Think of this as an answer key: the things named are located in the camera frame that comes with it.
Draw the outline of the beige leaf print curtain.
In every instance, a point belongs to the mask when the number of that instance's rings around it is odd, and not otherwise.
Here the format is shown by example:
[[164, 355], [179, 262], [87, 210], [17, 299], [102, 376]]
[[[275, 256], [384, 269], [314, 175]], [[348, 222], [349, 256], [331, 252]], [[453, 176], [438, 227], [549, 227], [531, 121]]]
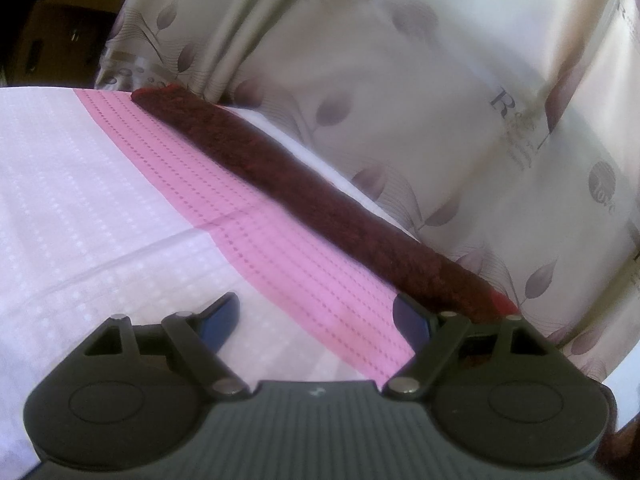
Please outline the beige leaf print curtain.
[[126, 0], [96, 86], [258, 110], [584, 373], [639, 340], [639, 0]]

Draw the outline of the dark red fuzzy garment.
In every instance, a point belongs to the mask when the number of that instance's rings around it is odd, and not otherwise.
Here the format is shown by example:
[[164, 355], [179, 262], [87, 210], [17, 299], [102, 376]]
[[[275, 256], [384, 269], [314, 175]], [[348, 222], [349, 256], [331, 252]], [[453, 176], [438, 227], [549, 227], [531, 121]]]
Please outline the dark red fuzzy garment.
[[275, 200], [308, 229], [428, 310], [456, 311], [477, 323], [518, 313], [505, 294], [371, 214], [230, 110], [178, 86], [139, 89], [131, 99], [176, 129], [209, 159]]

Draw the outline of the pink white bed sheet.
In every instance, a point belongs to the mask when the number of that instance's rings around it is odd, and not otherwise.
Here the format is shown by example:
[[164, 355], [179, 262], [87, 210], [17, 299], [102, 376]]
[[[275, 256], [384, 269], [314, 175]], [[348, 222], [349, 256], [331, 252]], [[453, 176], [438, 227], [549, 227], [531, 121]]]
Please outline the pink white bed sheet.
[[[517, 304], [586, 374], [639, 409], [639, 213], [600, 148], [510, 158], [427, 244]], [[125, 92], [1, 92], [1, 474], [37, 457], [25, 400], [114, 313], [155, 323], [241, 300], [229, 364], [258, 379], [384, 380], [410, 356], [393, 292], [198, 154]]]

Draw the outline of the dark wooden furniture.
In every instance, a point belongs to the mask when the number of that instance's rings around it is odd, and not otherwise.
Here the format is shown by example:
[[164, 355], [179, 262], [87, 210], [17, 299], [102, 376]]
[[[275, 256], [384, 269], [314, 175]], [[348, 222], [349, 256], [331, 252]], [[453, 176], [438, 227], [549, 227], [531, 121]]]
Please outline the dark wooden furniture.
[[93, 86], [125, 0], [1, 0], [4, 86]]

